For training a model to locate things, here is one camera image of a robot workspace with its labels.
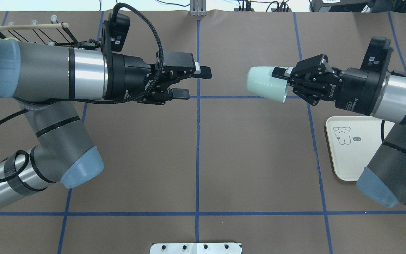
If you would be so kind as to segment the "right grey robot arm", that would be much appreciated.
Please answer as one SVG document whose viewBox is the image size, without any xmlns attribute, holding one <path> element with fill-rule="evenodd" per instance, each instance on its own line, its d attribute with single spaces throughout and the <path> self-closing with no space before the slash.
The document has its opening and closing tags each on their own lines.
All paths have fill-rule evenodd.
<svg viewBox="0 0 406 254">
<path fill-rule="evenodd" d="M 406 77 L 388 74 L 389 61 L 390 53 L 372 54 L 360 68 L 341 70 L 321 54 L 295 67 L 274 67 L 271 77 L 311 105 L 333 102 L 338 109 L 394 124 L 356 183 L 366 196 L 393 207 L 406 206 Z"/>
</svg>

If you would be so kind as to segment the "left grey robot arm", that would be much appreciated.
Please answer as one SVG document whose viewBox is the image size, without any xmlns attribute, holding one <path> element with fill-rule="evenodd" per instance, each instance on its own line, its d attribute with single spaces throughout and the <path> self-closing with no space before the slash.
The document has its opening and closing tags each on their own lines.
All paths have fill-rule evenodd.
<svg viewBox="0 0 406 254">
<path fill-rule="evenodd" d="M 191 53 L 158 52 L 157 62 L 102 51 L 0 39 L 0 97 L 15 99 L 39 144 L 0 162 L 0 209 L 60 182 L 71 189 L 104 169 L 103 159 L 72 102 L 163 105 L 189 99 L 171 85 L 211 79 Z"/>
</svg>

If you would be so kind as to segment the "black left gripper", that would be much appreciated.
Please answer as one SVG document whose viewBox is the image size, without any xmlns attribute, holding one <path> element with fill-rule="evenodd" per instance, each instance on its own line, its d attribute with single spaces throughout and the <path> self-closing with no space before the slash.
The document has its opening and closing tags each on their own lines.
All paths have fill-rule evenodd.
<svg viewBox="0 0 406 254">
<path fill-rule="evenodd" d="M 191 53 L 163 53 L 163 67 L 158 63 L 147 64 L 142 58 L 112 54 L 110 80 L 105 100 L 133 99 L 137 103 L 163 105 L 174 99 L 189 100 L 188 89 L 170 88 L 171 85 L 190 77 L 211 79 L 208 66 L 196 63 Z"/>
</svg>

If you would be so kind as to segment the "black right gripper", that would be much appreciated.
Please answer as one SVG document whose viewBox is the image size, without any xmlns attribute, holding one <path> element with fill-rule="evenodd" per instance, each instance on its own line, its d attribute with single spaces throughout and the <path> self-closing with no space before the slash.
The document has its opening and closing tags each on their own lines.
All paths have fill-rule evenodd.
<svg viewBox="0 0 406 254">
<path fill-rule="evenodd" d="M 311 105 L 320 100 L 336 108 L 369 116 L 378 100 L 385 74 L 331 67 L 325 54 L 299 61 L 293 67 L 275 67 L 272 77 L 288 79 L 292 91 Z"/>
</svg>

